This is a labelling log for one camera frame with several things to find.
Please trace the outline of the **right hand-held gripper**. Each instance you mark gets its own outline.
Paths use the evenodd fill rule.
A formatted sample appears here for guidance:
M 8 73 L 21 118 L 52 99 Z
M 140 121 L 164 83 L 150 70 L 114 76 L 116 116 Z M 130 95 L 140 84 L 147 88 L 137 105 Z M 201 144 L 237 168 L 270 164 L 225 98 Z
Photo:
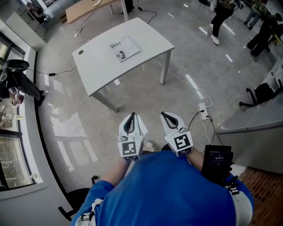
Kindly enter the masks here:
M 181 128 L 187 130 L 182 117 L 172 112 L 161 112 L 160 118 L 166 134 L 164 139 L 175 155 L 180 157 L 191 153 L 193 147 L 191 132 L 177 132 Z

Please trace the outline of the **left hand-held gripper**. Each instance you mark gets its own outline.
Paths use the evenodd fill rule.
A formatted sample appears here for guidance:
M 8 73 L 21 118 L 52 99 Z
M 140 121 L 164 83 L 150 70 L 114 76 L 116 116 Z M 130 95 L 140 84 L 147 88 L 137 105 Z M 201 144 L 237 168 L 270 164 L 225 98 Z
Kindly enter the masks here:
M 142 119 L 138 114 L 130 113 L 119 125 L 119 153 L 127 162 L 136 162 L 142 156 L 144 144 L 142 124 Z

